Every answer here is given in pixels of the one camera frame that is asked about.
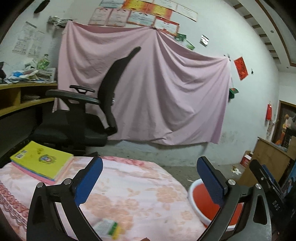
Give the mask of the red plastic basin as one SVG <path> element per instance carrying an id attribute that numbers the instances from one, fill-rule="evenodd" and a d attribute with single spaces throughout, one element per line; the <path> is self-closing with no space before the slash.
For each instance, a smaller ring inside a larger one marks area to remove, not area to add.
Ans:
<path id="1" fill-rule="evenodd" d="M 220 206 L 212 201 L 202 179 L 194 181 L 189 187 L 188 201 L 203 225 L 208 227 Z"/>

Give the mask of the wooden cabinet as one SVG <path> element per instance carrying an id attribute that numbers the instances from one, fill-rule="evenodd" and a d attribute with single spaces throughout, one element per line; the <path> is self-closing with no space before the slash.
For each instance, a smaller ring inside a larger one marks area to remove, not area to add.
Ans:
<path id="1" fill-rule="evenodd" d="M 276 181 L 280 181 L 282 176 L 288 173 L 289 166 L 295 163 L 295 137 L 292 137 L 286 152 L 274 143 L 258 138 L 253 159 L 266 165 Z"/>

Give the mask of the pink book under yellow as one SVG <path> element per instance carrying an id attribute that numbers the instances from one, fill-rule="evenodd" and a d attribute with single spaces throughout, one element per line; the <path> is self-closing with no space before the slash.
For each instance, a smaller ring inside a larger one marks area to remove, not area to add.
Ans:
<path id="1" fill-rule="evenodd" d="M 72 164 L 73 160 L 70 160 L 68 161 L 62 168 L 61 170 L 58 172 L 57 176 L 54 178 L 54 179 L 50 179 L 48 177 L 45 177 L 41 174 L 37 174 L 37 173 L 34 173 L 33 171 L 30 171 L 24 167 L 21 167 L 20 165 L 14 163 L 14 162 L 11 162 L 11 164 L 18 168 L 20 171 L 22 171 L 23 173 L 39 180 L 40 182 L 44 182 L 48 185 L 55 185 L 57 183 L 57 181 L 63 177 L 63 175 L 65 174 L 65 172 L 69 169 L 69 166 Z"/>

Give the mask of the white green yellow packet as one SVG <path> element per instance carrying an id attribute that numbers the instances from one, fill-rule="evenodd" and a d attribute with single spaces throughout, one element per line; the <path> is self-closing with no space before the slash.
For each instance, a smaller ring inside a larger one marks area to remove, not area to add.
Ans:
<path id="1" fill-rule="evenodd" d="M 103 218 L 93 226 L 95 232 L 103 238 L 118 240 L 121 227 L 116 221 Z"/>

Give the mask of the pink floral tablecloth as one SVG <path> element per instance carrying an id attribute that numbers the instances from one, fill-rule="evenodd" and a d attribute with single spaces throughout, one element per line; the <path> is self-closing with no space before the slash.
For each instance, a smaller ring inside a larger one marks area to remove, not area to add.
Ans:
<path id="1" fill-rule="evenodd" d="M 1 211 L 22 240 L 37 183 L 12 164 L 1 169 Z M 119 240 L 197 240 L 205 226 L 187 195 L 156 163 L 105 157 L 103 171 L 80 208 L 91 225 L 103 218 L 117 222 Z"/>

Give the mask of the black office chair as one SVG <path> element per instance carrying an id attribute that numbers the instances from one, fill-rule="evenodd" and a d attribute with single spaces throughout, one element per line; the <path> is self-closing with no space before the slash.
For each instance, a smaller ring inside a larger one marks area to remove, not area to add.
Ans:
<path id="1" fill-rule="evenodd" d="M 32 141 L 64 152 L 82 155 L 88 147 L 104 147 L 108 137 L 118 132 L 111 107 L 115 89 L 126 67 L 140 51 L 135 47 L 128 56 L 114 61 L 103 78 L 97 96 L 94 89 L 70 85 L 70 90 L 50 89 L 46 96 L 61 100 L 67 110 L 46 115 L 31 133 Z"/>

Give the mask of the pink hanging sheet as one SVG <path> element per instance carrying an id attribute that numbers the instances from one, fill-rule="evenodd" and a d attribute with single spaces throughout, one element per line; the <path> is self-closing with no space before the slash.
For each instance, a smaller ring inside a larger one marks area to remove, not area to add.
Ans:
<path id="1" fill-rule="evenodd" d="M 231 83 L 227 57 L 208 57 L 149 27 L 98 27 L 69 22 L 63 30 L 58 87 L 97 90 L 114 61 L 140 51 L 115 89 L 112 140 L 167 146 L 217 144 Z"/>

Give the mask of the yellow wooden desk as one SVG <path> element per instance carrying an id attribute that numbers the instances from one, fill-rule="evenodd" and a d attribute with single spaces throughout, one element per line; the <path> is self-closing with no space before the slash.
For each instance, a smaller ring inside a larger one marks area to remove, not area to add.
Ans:
<path id="1" fill-rule="evenodd" d="M 46 92 L 56 88 L 57 83 L 1 85 L 1 146 L 19 142 L 33 131 L 54 105 Z"/>

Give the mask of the red hanging wall ornament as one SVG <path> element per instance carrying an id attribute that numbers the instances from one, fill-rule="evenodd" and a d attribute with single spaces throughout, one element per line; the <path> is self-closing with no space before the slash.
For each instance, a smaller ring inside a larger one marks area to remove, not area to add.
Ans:
<path id="1" fill-rule="evenodd" d="M 269 103 L 267 105 L 267 110 L 266 110 L 266 121 L 271 121 L 272 120 L 272 113 L 273 113 L 273 108 L 272 105 Z"/>

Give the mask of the green wall dustpan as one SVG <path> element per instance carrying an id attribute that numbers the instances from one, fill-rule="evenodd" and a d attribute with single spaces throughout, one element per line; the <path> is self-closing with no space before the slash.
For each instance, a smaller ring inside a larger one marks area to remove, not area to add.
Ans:
<path id="1" fill-rule="evenodd" d="M 238 94 L 239 91 L 236 88 L 230 88 L 229 89 L 229 99 L 234 99 L 235 95 Z"/>

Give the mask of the red paper wall poster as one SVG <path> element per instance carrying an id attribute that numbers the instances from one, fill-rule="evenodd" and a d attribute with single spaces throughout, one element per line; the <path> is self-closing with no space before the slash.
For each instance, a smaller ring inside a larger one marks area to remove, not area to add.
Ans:
<path id="1" fill-rule="evenodd" d="M 243 57 L 239 57 L 238 59 L 234 60 L 234 64 L 237 69 L 240 80 L 243 80 L 245 77 L 248 76 L 248 71 Z"/>

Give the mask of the wall certificates cluster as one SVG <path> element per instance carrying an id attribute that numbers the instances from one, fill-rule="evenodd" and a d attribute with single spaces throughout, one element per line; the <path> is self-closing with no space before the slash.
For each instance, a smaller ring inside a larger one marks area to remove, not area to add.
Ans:
<path id="1" fill-rule="evenodd" d="M 197 21 L 197 12 L 174 1 L 101 1 L 88 24 L 111 27 L 130 24 L 177 36 L 180 24 L 171 21 L 173 12 Z"/>

